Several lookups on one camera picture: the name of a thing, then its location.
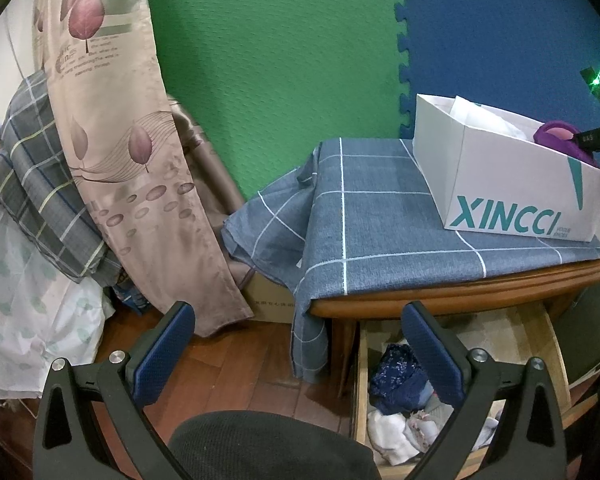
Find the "gray cloth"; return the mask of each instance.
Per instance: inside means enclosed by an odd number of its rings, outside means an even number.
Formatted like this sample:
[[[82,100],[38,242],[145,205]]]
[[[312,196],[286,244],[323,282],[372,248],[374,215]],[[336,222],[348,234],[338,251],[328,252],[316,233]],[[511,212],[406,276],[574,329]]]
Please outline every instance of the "gray cloth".
[[[64,159],[41,70],[24,79],[0,131],[0,204],[75,282],[114,285],[120,262],[102,240]]]
[[[311,300],[600,258],[596,238],[446,230],[411,150],[404,139],[327,140],[225,222],[230,254],[296,298],[296,376],[316,380],[327,362],[324,320],[307,313]]]

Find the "metal screw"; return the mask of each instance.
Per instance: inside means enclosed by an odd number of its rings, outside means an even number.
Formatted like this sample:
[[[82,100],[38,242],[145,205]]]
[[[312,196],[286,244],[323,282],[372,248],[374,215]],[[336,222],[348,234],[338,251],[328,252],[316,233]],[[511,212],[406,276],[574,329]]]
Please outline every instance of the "metal screw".
[[[125,353],[122,350],[115,350],[109,354],[109,361],[115,365],[122,362],[125,358]]]
[[[55,370],[57,372],[57,371],[62,370],[64,368],[65,364],[66,364],[66,361],[64,359],[58,358],[51,363],[51,367],[53,368],[53,370]]]
[[[471,358],[479,363],[485,362],[487,360],[487,355],[487,352],[485,352],[482,348],[474,348],[471,350]]]
[[[539,357],[533,357],[531,359],[531,365],[536,370],[543,370],[544,369],[544,361],[542,361],[542,359],[539,358]]]

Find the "wooden floor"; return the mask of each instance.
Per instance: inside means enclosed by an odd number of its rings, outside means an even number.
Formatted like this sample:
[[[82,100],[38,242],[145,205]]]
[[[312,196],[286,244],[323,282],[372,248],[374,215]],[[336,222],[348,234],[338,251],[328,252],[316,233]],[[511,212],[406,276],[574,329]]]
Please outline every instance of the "wooden floor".
[[[105,325],[98,362],[113,350],[131,348],[155,326],[157,311],[140,317],[118,311]],[[279,413],[328,430],[349,434],[350,399],[336,398],[336,384],[296,380],[289,363],[290,325],[247,321],[213,338],[195,337],[180,358],[160,399],[144,409],[160,437],[168,442],[184,420],[218,410]],[[102,403],[98,421],[121,471],[138,478]]]

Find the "table leg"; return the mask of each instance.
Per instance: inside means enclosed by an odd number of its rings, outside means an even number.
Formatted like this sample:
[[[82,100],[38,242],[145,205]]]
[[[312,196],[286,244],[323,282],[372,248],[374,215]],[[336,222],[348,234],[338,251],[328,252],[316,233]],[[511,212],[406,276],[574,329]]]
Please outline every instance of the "table leg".
[[[562,314],[565,313],[565,311],[577,299],[581,292],[581,289],[571,290],[569,292],[560,294],[559,296],[546,298],[543,303],[547,314],[549,314],[549,319],[551,319],[551,321],[556,321]]]
[[[338,397],[342,397],[347,383],[357,327],[354,319],[331,320],[331,376],[339,380]]]

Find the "purple tape roll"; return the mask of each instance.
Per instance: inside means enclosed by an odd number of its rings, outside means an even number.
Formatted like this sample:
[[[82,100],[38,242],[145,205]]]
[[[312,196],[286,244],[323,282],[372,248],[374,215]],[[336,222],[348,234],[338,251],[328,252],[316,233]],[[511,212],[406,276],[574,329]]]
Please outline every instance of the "purple tape roll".
[[[564,121],[549,121],[540,126],[536,133],[534,133],[534,141],[540,146],[551,148],[556,152],[572,156],[573,158],[577,158],[578,160],[597,168],[598,165],[596,164],[596,161],[593,160],[593,156],[578,147],[573,140],[561,138],[566,136],[564,130],[571,132],[573,135],[580,133],[580,131],[572,124],[565,123]]]

